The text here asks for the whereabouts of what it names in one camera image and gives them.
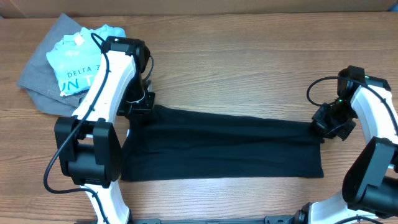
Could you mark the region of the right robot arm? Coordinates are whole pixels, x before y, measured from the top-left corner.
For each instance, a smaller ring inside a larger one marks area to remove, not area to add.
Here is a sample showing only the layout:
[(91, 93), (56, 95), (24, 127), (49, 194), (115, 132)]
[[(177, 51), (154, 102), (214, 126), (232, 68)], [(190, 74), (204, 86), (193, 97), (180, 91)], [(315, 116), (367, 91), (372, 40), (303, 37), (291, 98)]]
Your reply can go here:
[(311, 129), (323, 138), (345, 140), (358, 119), (366, 147), (334, 196), (308, 203), (288, 223), (380, 223), (397, 216), (397, 112), (387, 80), (368, 76), (361, 67), (348, 66), (334, 77), (337, 99), (324, 103), (312, 117)]

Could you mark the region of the black t-shirt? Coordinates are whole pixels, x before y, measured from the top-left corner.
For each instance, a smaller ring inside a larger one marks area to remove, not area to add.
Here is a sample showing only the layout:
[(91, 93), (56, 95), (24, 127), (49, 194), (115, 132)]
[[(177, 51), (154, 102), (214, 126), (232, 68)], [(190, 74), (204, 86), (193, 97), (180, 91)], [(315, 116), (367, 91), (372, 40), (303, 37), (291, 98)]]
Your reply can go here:
[(130, 120), (125, 181), (324, 176), (308, 123), (175, 110)]

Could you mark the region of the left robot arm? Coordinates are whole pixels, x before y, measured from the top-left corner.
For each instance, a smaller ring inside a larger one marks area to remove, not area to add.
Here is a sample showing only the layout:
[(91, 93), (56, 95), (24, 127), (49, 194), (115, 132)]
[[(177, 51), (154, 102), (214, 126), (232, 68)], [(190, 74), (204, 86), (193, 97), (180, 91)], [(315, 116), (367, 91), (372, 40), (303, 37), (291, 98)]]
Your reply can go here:
[(64, 194), (49, 186), (48, 177), (55, 161), (63, 175), (85, 192), (95, 210), (97, 223), (132, 223), (130, 208), (119, 187), (122, 148), (114, 122), (117, 116), (141, 118), (154, 108), (151, 81), (143, 78), (153, 59), (139, 39), (92, 34), (101, 52), (101, 65), (94, 83), (71, 117), (55, 123), (57, 151), (44, 173), (44, 186), (53, 194)]

